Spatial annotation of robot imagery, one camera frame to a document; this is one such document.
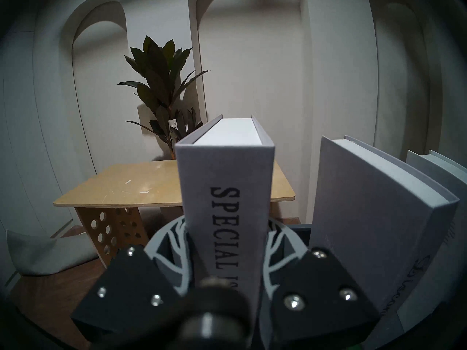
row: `table leg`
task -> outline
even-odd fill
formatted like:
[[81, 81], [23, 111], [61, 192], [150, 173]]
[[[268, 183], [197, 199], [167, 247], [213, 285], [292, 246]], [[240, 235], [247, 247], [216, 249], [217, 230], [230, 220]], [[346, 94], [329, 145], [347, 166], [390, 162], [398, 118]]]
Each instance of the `table leg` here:
[[148, 243], [138, 208], [75, 208], [96, 252], [107, 268], [118, 250]]

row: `wall panel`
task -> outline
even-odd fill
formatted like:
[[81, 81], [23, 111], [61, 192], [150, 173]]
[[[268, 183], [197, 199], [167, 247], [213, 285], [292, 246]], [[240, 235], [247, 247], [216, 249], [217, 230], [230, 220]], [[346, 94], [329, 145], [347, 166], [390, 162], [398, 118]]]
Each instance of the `wall panel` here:
[[33, 37], [33, 32], [17, 32], [11, 33], [6, 41], [4, 64], [8, 80], [4, 80], [5, 117], [24, 189], [42, 228], [51, 236], [72, 217], [67, 208], [52, 206], [52, 202], [62, 193], [50, 165], [37, 116], [32, 64]]

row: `book spine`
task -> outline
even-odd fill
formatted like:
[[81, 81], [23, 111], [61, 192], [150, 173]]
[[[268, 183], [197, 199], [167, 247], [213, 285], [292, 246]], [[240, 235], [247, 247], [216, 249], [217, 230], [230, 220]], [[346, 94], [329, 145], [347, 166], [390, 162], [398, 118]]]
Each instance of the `book spine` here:
[[195, 283], [216, 276], [249, 300], [256, 316], [268, 229], [274, 147], [179, 147]]

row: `arched wall panel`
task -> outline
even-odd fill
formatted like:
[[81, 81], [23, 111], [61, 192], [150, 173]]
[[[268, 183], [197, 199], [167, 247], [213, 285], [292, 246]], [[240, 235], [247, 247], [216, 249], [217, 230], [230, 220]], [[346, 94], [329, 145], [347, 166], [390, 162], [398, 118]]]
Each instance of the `arched wall panel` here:
[[[139, 100], [132, 95], [135, 90], [117, 85], [132, 76], [127, 54], [122, 6], [108, 2], [96, 7], [78, 28], [72, 59], [79, 111], [97, 173], [116, 163], [152, 159], [144, 147], [142, 129], [126, 122], [141, 122]], [[158, 147], [155, 136], [143, 130], [153, 139], [153, 147]]]
[[67, 208], [52, 206], [52, 202], [62, 194], [50, 165], [37, 116], [32, 72], [33, 36], [33, 32], [15, 32], [7, 38], [4, 65], [8, 80], [4, 80], [3, 85], [5, 117], [14, 161], [24, 189], [42, 228], [51, 236], [72, 217]]
[[[275, 144], [275, 158], [300, 188], [303, 29], [298, 0], [198, 0], [199, 45], [208, 120], [253, 114]], [[280, 203], [298, 217], [298, 201]]]
[[378, 50], [378, 106], [374, 146], [405, 161], [425, 152], [430, 78], [424, 34], [401, 0], [370, 0]]

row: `white book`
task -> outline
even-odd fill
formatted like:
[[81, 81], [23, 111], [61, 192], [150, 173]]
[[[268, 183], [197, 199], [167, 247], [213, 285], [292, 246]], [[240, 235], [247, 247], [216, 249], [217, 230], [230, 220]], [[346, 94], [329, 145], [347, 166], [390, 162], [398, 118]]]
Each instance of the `white book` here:
[[313, 227], [382, 316], [395, 314], [428, 268], [458, 198], [356, 139], [323, 137]]
[[407, 154], [407, 164], [425, 173], [459, 198], [449, 230], [417, 287], [397, 314], [404, 331], [410, 330], [454, 295], [467, 265], [467, 169], [434, 151]]
[[268, 234], [274, 143], [255, 118], [223, 118], [175, 145], [195, 283], [230, 281], [254, 323]]

